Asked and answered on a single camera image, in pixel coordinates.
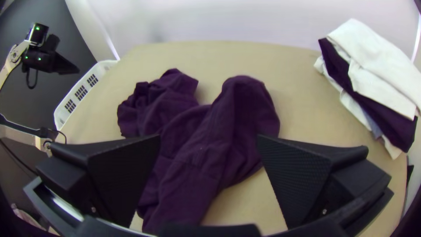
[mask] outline purple garment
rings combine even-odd
[[[319,39],[319,44],[329,76],[375,121],[394,146],[404,152],[408,152],[414,142],[417,117],[411,121],[394,110],[354,92],[348,76],[349,64],[339,56],[333,45],[326,38]]]
[[[125,137],[159,133],[161,150],[139,201],[143,231],[166,222],[199,225],[216,195],[262,167],[257,134],[278,136],[279,119],[264,84],[227,79],[212,105],[199,105],[198,81],[177,69],[137,83],[118,106]]]

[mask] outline white laundry basket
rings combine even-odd
[[[118,60],[105,60],[97,62],[69,91],[54,110],[54,123],[57,130],[61,130],[78,104],[89,91],[101,81],[105,73],[114,66]]]

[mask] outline crumpled fabric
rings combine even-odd
[[[197,85],[196,79],[170,69],[151,83],[137,83],[118,106],[122,136],[161,136],[137,210],[144,232],[157,233],[165,223],[199,225],[221,190],[262,167],[257,134],[279,134],[280,122],[262,82],[245,75],[229,78],[211,105],[199,105]]]

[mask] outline white wall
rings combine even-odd
[[[140,43],[247,40],[318,50],[357,18],[412,56],[413,0],[87,0],[120,56]]]
[[[87,0],[66,0],[70,14],[97,61],[119,59],[108,33]]]

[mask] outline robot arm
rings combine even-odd
[[[0,71],[0,90],[10,73],[21,63],[26,72],[30,68],[47,73],[58,72],[59,74],[79,72],[75,65],[55,51],[60,40],[55,35],[49,35],[47,38],[48,29],[48,26],[34,23],[26,39],[11,48]],[[8,121],[0,113],[0,139],[9,138],[35,146],[38,150],[50,155],[49,147],[56,137],[57,133],[49,129],[31,129],[21,126]]]
[[[3,87],[3,84],[9,76],[10,72],[21,63],[21,57],[30,45],[31,41],[25,39],[22,43],[12,47],[9,54],[7,55],[6,62],[0,71],[0,90]]]

